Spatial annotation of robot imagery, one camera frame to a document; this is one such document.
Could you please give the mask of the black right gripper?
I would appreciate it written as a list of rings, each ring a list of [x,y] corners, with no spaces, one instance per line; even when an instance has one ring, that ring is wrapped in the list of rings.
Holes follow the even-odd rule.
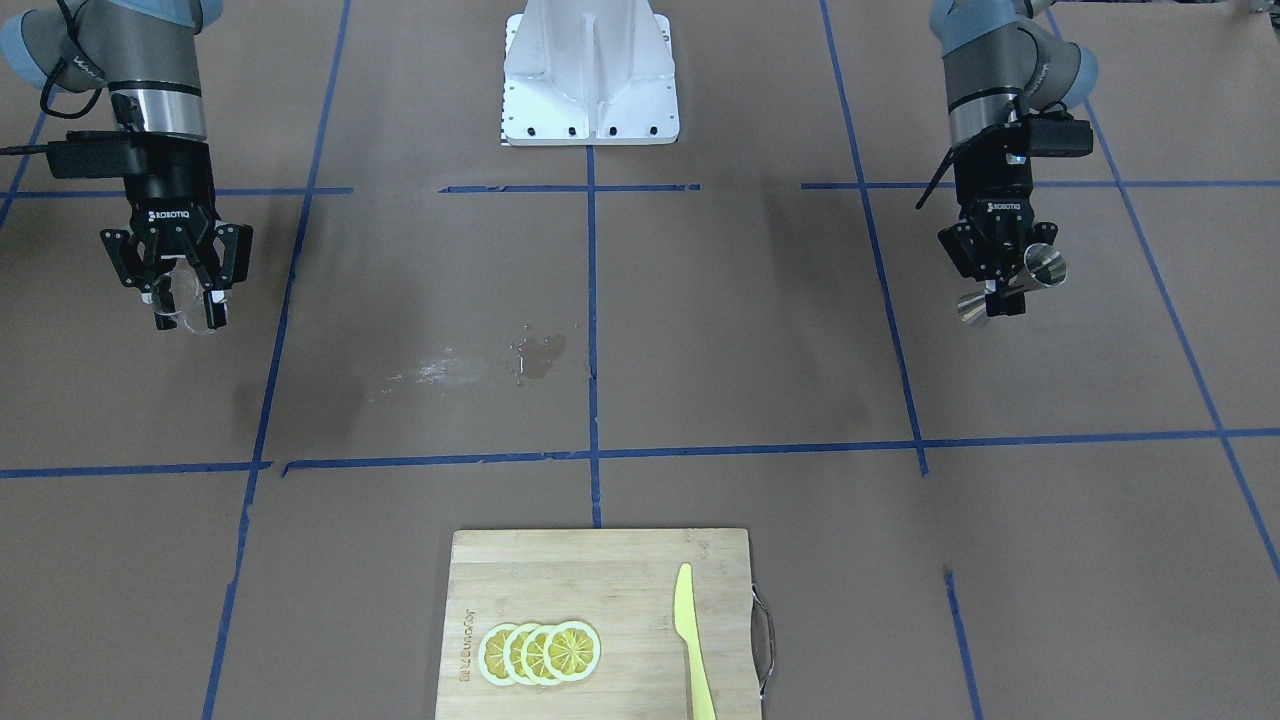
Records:
[[[159,331],[177,328],[172,292],[174,256],[187,260],[202,290],[205,323],[227,323],[227,296],[250,272],[253,227],[216,222],[209,146],[165,135],[129,135],[124,174],[131,204],[128,229],[99,237],[127,288],[138,290]]]

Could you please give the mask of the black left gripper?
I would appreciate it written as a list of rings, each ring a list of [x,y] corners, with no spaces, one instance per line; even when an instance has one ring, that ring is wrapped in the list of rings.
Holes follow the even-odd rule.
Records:
[[[1006,151],[1007,132],[983,131],[950,149],[959,223],[937,233],[960,277],[996,281],[986,293],[992,318],[1023,315],[1030,293],[1059,287],[1059,225],[1034,224],[1030,161]]]

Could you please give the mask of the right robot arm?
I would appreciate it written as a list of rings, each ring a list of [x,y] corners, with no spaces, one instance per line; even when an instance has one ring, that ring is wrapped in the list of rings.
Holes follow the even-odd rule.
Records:
[[[58,179],[119,179],[129,223],[99,237],[119,282],[140,292],[156,328],[170,331],[192,300],[207,331],[227,322],[230,290],[247,279],[253,229],[224,222],[204,113],[196,37],[219,1],[59,1],[3,26],[3,56],[40,90],[106,97],[114,128],[74,131],[49,143],[10,146],[42,155]]]

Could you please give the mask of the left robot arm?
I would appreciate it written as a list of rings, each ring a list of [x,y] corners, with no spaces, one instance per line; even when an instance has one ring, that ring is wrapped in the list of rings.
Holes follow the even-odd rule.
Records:
[[[937,1],[950,146],[931,178],[951,174],[957,220],[938,240],[960,275],[979,290],[960,299],[966,323],[1015,316],[1027,296],[1062,284],[1068,265],[1059,227],[1030,204],[1036,158],[1084,158],[1094,129],[1073,115],[1097,82],[1094,55],[1037,22],[1046,1]]]

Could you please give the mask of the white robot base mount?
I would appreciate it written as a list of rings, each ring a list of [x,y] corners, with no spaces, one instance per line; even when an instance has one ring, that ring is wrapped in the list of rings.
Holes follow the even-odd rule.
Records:
[[[529,1],[504,41],[503,145],[677,142],[672,28],[650,3]]]

